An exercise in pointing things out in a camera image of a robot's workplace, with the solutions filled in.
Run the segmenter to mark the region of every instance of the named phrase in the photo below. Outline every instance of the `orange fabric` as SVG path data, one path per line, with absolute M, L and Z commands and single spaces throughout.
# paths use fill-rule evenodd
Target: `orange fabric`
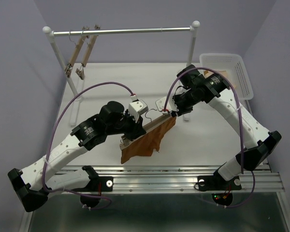
M 172 117 L 163 124 L 133 142 L 130 146 L 121 151 L 121 164 L 127 162 L 134 156 L 151 156 L 154 149 L 160 150 L 160 143 L 166 132 L 176 123 L 176 117 Z

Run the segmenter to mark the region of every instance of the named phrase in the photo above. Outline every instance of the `purple wall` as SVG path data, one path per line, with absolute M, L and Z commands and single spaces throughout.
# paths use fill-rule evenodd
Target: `purple wall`
M 290 0 L 278 0 L 244 56 L 254 91 L 251 108 L 282 141 L 269 162 L 279 171 L 290 203 Z
M 35 0 L 46 23 L 57 31 L 188 27 L 199 20 L 194 61 L 201 53 L 244 55 L 275 0 Z M 189 32 L 103 35 L 90 62 L 187 61 Z M 66 60 L 74 44 L 58 38 Z
M 16 232 L 24 209 L 7 173 L 46 151 L 65 79 L 32 0 L 0 1 L 0 232 Z

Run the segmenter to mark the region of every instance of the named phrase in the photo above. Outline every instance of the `brown cloth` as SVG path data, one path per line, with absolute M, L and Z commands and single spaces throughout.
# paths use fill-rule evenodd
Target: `brown cloth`
M 121 164 L 130 160 L 134 156 L 151 156 L 154 149 L 159 151 L 160 143 L 166 132 L 168 132 L 176 122 L 176 117 L 172 117 L 163 124 L 133 142 L 130 146 L 121 151 Z

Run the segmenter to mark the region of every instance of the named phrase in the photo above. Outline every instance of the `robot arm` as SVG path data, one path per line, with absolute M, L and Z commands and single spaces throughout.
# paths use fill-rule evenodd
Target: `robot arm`
M 48 161 L 43 156 L 22 170 L 9 171 L 8 177 L 27 212 L 36 210 L 49 197 L 57 194 L 57 192 L 49 194 L 43 190 L 42 177 L 45 162 L 47 162 L 47 168 L 44 174 L 48 188 L 95 190 L 93 183 L 99 176 L 90 166 L 84 166 L 74 173 L 54 175 L 73 159 L 105 142 L 108 135 L 123 133 L 129 140 L 144 135 L 146 131 L 143 129 L 143 118 L 140 115 L 148 111 L 148 106 L 136 99 L 136 96 L 131 98 L 133 102 L 129 104 L 125 112 L 123 105 L 110 101 L 101 108 L 99 114 L 80 123 L 51 151 Z
M 182 73 L 195 68 L 193 65 L 186 67 Z M 181 116 L 192 111 L 193 106 L 199 102 L 205 102 L 217 110 L 231 127 L 239 134 L 239 117 L 236 102 L 230 85 L 220 75 L 214 73 L 205 78 L 197 70 L 190 71 L 180 78 L 180 82 L 186 89 L 185 92 L 175 94 L 167 102 L 166 112 L 174 116 Z M 158 110 L 163 111 L 166 97 L 156 101 Z M 244 164 L 247 171 L 255 168 L 272 153 L 281 139 L 279 132 L 269 132 L 263 127 L 241 104 L 243 119 Z M 229 186 L 241 173 L 241 154 L 237 154 L 230 161 L 223 164 L 214 172 L 213 176 L 199 176 L 204 183 L 199 185 L 199 190 L 223 190 Z

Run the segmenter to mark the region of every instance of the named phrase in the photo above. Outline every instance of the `white laundry basket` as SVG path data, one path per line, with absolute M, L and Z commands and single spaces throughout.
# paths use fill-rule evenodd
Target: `white laundry basket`
M 202 67 L 216 71 L 227 71 L 228 80 L 234 85 L 240 100 L 250 100 L 253 98 L 248 73 L 240 55 L 204 53 L 200 55 L 200 63 Z

